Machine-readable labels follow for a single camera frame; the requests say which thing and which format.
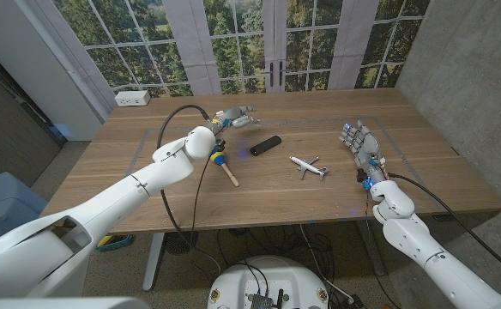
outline door handle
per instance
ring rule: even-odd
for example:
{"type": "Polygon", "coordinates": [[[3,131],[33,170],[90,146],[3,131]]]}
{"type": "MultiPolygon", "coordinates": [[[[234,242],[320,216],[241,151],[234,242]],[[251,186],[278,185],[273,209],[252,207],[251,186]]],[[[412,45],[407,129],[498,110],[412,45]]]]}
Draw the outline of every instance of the door handle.
{"type": "Polygon", "coordinates": [[[292,72],[292,70],[284,70],[283,69],[283,62],[279,62],[279,86],[283,84],[283,73],[285,72],[292,72]]]}
{"type": "Polygon", "coordinates": [[[269,64],[269,72],[264,72],[264,73],[269,73],[269,86],[273,87],[274,86],[274,63],[269,64]]]}

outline toy airplane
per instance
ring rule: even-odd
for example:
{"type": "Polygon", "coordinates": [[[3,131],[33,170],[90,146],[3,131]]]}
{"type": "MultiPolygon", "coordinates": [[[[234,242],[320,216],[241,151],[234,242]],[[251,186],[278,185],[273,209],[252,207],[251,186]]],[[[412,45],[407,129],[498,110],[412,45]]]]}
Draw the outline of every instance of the toy airplane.
{"type": "Polygon", "coordinates": [[[319,157],[316,157],[312,161],[304,161],[304,160],[301,160],[297,157],[288,157],[288,158],[291,159],[292,162],[299,165],[299,167],[296,167],[296,168],[300,171],[300,179],[302,179],[304,177],[305,171],[310,170],[314,173],[319,174],[319,177],[321,178],[321,180],[323,180],[324,174],[329,171],[329,169],[327,167],[317,168],[317,167],[314,167],[311,165],[311,164],[313,164],[313,162],[319,160],[319,157]]]}

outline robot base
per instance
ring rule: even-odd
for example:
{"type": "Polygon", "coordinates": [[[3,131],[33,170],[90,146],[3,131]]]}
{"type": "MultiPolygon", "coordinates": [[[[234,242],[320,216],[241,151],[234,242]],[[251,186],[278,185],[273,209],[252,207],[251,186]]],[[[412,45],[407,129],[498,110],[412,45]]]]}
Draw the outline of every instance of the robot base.
{"type": "Polygon", "coordinates": [[[271,305],[280,303],[279,297],[283,299],[281,308],[327,308],[329,300],[325,285],[303,265],[277,256],[251,257],[246,261],[268,279],[268,295],[265,295],[266,282],[258,270],[251,268],[260,283],[261,296],[256,296],[257,280],[249,268],[236,264],[214,281],[208,294],[208,309],[258,307],[253,305],[253,299],[255,303],[261,301],[259,307],[271,308],[271,305]]]}

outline window pane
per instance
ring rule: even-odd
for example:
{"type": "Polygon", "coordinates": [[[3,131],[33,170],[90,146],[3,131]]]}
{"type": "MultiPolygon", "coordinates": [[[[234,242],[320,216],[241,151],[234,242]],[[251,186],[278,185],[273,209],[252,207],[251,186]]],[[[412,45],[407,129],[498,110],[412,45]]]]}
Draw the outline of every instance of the window pane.
{"type": "Polygon", "coordinates": [[[220,87],[222,88],[222,94],[242,94],[243,93],[243,86],[241,85],[241,80],[220,81],[220,87]]]}
{"type": "Polygon", "coordinates": [[[254,76],[264,72],[264,36],[239,37],[243,75],[254,76]]]}
{"type": "Polygon", "coordinates": [[[382,61],[394,24],[395,22],[390,22],[372,26],[369,43],[361,64],[374,64],[382,61]]]}
{"type": "Polygon", "coordinates": [[[305,74],[295,74],[285,76],[285,91],[304,91],[305,74]]]}
{"type": "Polygon", "coordinates": [[[288,0],[287,28],[311,26],[312,15],[313,0],[288,0]]]}
{"type": "Polygon", "coordinates": [[[244,80],[244,91],[247,94],[261,94],[266,92],[266,78],[249,78],[244,80]]]}
{"type": "Polygon", "coordinates": [[[149,96],[151,96],[152,98],[168,97],[163,87],[142,87],[142,90],[149,91],[149,96]]]}
{"type": "Polygon", "coordinates": [[[401,73],[402,65],[384,65],[378,86],[380,88],[393,88],[401,73]]]}
{"type": "Polygon", "coordinates": [[[399,21],[391,46],[389,47],[388,56],[386,56],[386,61],[403,62],[407,59],[416,33],[419,31],[420,22],[421,20],[399,21]]]}
{"type": "Polygon", "coordinates": [[[83,45],[111,43],[87,0],[54,0],[54,4],[83,45]]]}
{"type": "Polygon", "coordinates": [[[287,69],[301,71],[308,69],[310,31],[287,33],[287,69]]]}
{"type": "Polygon", "coordinates": [[[179,86],[168,86],[168,91],[171,92],[171,96],[191,96],[190,85],[179,85],[179,86]]]}
{"type": "Polygon", "coordinates": [[[426,9],[430,4],[430,0],[407,0],[403,16],[422,16],[426,13],[426,9]]]}
{"type": "Polygon", "coordinates": [[[139,83],[161,83],[146,47],[127,46],[119,50],[139,83]]]}
{"type": "Polygon", "coordinates": [[[359,70],[359,75],[357,76],[357,81],[355,82],[356,88],[374,88],[375,82],[377,82],[378,70],[380,65],[361,68],[359,70]]]}
{"type": "Polygon", "coordinates": [[[151,45],[149,51],[159,66],[163,82],[188,81],[176,43],[151,45]]]}
{"type": "Polygon", "coordinates": [[[240,33],[262,31],[264,20],[262,0],[235,0],[238,31],[240,33]]]}
{"type": "Polygon", "coordinates": [[[210,35],[235,33],[231,0],[203,0],[210,35]]]}
{"type": "Polygon", "coordinates": [[[214,58],[218,66],[218,76],[239,76],[239,56],[235,38],[212,39],[214,58]]]}
{"type": "Polygon", "coordinates": [[[317,72],[310,73],[310,82],[308,83],[308,90],[327,90],[329,85],[330,72],[317,72]]]}
{"type": "Polygon", "coordinates": [[[316,9],[316,26],[338,25],[342,0],[318,0],[316,9]]]}
{"type": "Polygon", "coordinates": [[[318,29],[313,32],[311,48],[312,70],[330,69],[335,55],[336,33],[338,29],[318,29]]]}
{"type": "Polygon", "coordinates": [[[124,1],[94,0],[94,6],[116,43],[142,41],[124,1]]]}
{"type": "Polygon", "coordinates": [[[145,40],[174,39],[161,0],[130,0],[145,40]]]}
{"type": "Polygon", "coordinates": [[[380,0],[375,21],[396,18],[402,5],[403,0],[380,0]]]}
{"type": "Polygon", "coordinates": [[[114,48],[87,50],[110,87],[135,83],[114,48]]]}

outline wall outlet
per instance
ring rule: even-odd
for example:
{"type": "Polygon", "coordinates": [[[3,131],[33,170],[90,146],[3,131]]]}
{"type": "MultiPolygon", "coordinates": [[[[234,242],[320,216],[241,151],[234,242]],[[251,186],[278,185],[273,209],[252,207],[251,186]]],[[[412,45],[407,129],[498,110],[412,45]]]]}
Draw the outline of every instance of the wall outlet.
{"type": "Polygon", "coordinates": [[[119,106],[145,106],[149,102],[149,92],[145,91],[120,91],[115,96],[119,106]]]}

